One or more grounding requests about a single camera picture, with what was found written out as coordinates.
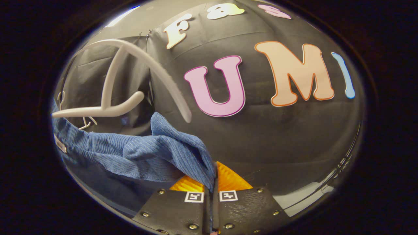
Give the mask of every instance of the clothing hanger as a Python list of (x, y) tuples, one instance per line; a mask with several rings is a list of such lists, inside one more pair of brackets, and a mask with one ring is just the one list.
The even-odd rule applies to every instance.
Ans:
[[(57, 96), (57, 98), (56, 98), (58, 101), (59, 101), (59, 110), (61, 110), (62, 109), (62, 103), (64, 102), (64, 100), (65, 100), (65, 91), (62, 91), (62, 93), (61, 92), (59, 92), (58, 93), (58, 96)], [(93, 122), (94, 122), (94, 124), (95, 125), (97, 125), (97, 122), (96, 122), (96, 120), (94, 119), (94, 118), (92, 118), (92, 117), (89, 117)], [(80, 127), (79, 128), (79, 130), (84, 130), (84, 129), (86, 129), (87, 127), (89, 127), (90, 126), (90, 124), (92, 123), (92, 122), (89, 122), (89, 124), (87, 124), (86, 123), (86, 117), (83, 117), (83, 121), (84, 121), (84, 126), (83, 127)]]
[[(131, 97), (129, 97), (125, 102), (123, 102), (120, 105), (111, 106), (110, 104), (117, 69), (121, 65), (126, 53), (129, 53), (138, 59), (142, 59), (144, 63), (147, 64), (150, 67), (150, 69), (155, 72), (157, 77), (162, 81), (162, 83), (165, 85), (168, 92), (172, 96), (183, 119), (187, 123), (191, 122), (191, 111), (177, 85), (174, 83), (172, 77), (158, 62), (156, 62), (151, 56), (149, 56), (146, 52), (144, 52), (141, 48), (137, 47), (135, 44), (119, 39), (107, 39), (98, 41), (84, 47), (83, 49), (75, 53), (71, 58), (70, 64), (74, 61), (75, 57), (78, 54), (97, 45), (119, 47), (119, 50), (116, 52), (115, 57), (113, 58), (110, 64), (109, 70), (104, 80), (101, 105), (98, 107), (82, 107), (60, 110), (52, 113), (53, 118), (117, 117), (135, 108), (145, 97), (144, 93), (141, 91), (135, 92)], [(65, 74), (68, 73), (69, 68), (70, 66), (67, 67)]]

